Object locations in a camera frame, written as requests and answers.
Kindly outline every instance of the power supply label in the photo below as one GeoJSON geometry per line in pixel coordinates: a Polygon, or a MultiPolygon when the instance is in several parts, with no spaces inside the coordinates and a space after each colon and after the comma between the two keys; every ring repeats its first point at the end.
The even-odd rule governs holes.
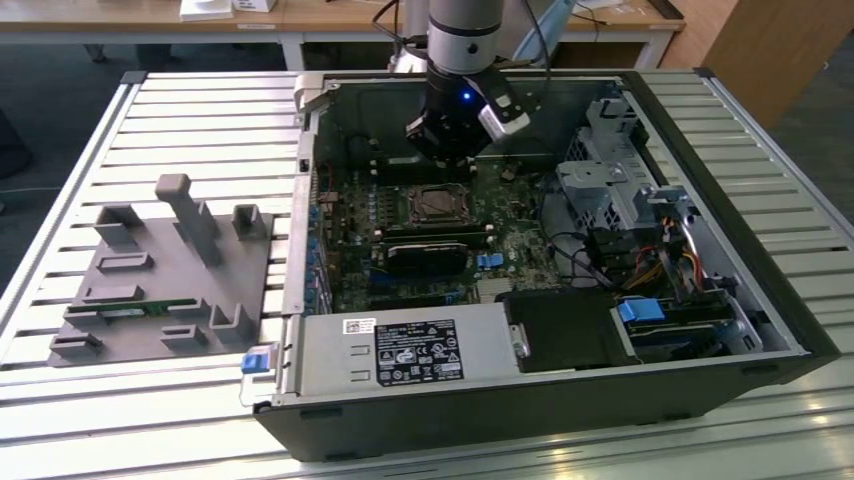
{"type": "Polygon", "coordinates": [[[465,378],[454,320],[377,325],[374,339],[384,387],[465,378]]]}

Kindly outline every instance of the blue tab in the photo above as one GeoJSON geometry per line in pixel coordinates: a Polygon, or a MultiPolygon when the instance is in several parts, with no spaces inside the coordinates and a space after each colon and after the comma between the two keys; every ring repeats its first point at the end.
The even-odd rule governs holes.
{"type": "Polygon", "coordinates": [[[625,323],[660,322],[665,320],[665,312],[654,298],[630,298],[617,306],[625,323]]]}
{"type": "Polygon", "coordinates": [[[501,267],[505,264],[505,254],[504,253],[494,253],[490,256],[490,266],[492,267],[501,267]]]}
{"type": "Polygon", "coordinates": [[[241,371],[245,374],[269,372],[270,356],[266,353],[248,353],[241,363],[241,371]]]}

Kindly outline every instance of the green circuit board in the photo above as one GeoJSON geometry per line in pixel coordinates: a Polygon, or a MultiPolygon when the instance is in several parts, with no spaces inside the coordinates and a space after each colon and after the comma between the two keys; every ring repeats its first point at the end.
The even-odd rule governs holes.
{"type": "Polygon", "coordinates": [[[514,290],[561,285],[537,219],[537,177],[509,173],[501,159],[478,161],[477,167],[472,182],[440,186],[465,192],[461,223],[489,223],[496,240],[489,248],[470,252],[464,273],[449,278],[397,281],[384,270],[382,243],[372,241],[378,227],[413,224],[413,196],[440,186],[378,187],[358,172],[338,186],[340,201],[326,209],[330,251],[340,272],[332,282],[336,312],[386,309],[388,302],[401,300],[412,306],[428,306],[420,301],[438,298],[446,305],[480,303],[478,282],[497,278],[506,278],[514,290]],[[496,253],[504,256],[502,265],[480,267],[478,255],[496,253]]]}

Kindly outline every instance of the gray 3d-printed holder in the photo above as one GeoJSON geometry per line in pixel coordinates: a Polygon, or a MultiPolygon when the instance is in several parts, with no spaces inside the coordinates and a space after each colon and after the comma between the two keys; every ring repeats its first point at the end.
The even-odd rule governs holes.
{"type": "Polygon", "coordinates": [[[257,343],[273,215],[238,205],[213,216],[187,175],[162,175],[155,192],[175,219],[143,220],[130,205],[102,209],[102,243],[49,365],[245,352],[257,343]]]}

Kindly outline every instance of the metal slatted table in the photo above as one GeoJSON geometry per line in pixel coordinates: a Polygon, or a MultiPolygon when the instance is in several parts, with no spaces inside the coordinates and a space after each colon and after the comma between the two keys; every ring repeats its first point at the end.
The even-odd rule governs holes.
{"type": "MultiPolygon", "coordinates": [[[[183,172],[213,213],[258,203],[276,214],[262,341],[288,256],[300,128],[292,73],[151,74],[122,85],[0,300],[0,477],[396,476],[468,478],[841,478],[854,465],[854,235],[840,212],[715,79],[645,73],[733,202],[844,356],[704,418],[337,464],[302,464],[242,406],[241,355],[54,369],[49,345],[94,254],[101,205],[155,203],[158,176],[183,172]]],[[[653,149],[680,183],[668,155],[653,149]]],[[[266,393],[273,385],[254,385],[266,393]]]]}

